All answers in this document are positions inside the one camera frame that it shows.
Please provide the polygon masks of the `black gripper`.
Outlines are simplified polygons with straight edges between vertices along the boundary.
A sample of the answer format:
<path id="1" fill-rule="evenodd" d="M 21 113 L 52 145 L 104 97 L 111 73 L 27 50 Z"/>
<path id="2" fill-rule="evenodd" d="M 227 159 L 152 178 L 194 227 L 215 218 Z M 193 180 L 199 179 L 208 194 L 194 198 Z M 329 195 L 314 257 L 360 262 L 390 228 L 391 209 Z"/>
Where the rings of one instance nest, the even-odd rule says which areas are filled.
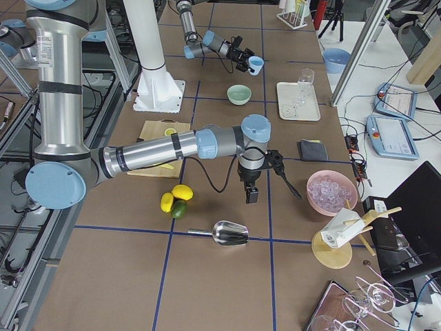
<path id="1" fill-rule="evenodd" d="M 227 58 L 237 63 L 237 70 L 241 72 L 254 73 L 254 69 L 250 68 L 247 62 L 247 59 L 254 55 L 255 53 L 249 48 L 246 48 L 245 50 L 241 50 L 240 48 L 236 48 L 232 46 L 228 50 Z"/>
<path id="2" fill-rule="evenodd" d="M 255 187 L 257 179 L 260 177 L 260 169 L 249 169 L 238 164 L 238 175 L 240 181 L 244 183 L 246 193 L 246 203 L 256 203 L 258 201 L 258 188 Z"/>

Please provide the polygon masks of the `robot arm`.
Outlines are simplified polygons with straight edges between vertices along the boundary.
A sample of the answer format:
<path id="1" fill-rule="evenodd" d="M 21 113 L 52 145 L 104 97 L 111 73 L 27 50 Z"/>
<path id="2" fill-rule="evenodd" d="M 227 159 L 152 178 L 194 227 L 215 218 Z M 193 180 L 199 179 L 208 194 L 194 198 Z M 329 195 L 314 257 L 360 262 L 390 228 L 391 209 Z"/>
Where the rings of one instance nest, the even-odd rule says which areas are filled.
<path id="1" fill-rule="evenodd" d="M 230 60 L 231 67 L 235 63 L 235 68 L 238 71 L 248 72 L 252 76 L 258 75 L 265 62 L 249 48 L 240 48 L 243 41 L 240 35 L 227 40 L 212 30 L 207 30 L 203 37 L 197 32 L 192 7 L 198 3 L 203 3 L 203 1 L 175 1 L 176 13 L 180 17 L 183 28 L 185 57 L 194 59 L 209 53 L 215 53 L 220 58 L 225 57 Z"/>
<path id="2" fill-rule="evenodd" d="M 269 120 L 251 114 L 238 126 L 208 126 L 128 146 L 89 149 L 83 139 L 82 42 L 106 18 L 102 1 L 29 1 L 27 20 L 37 34 L 41 143 L 25 179 L 30 197 L 47 209 L 80 202 L 90 188 L 122 172 L 158 166 L 192 155 L 238 158 L 246 201 L 268 168 Z"/>

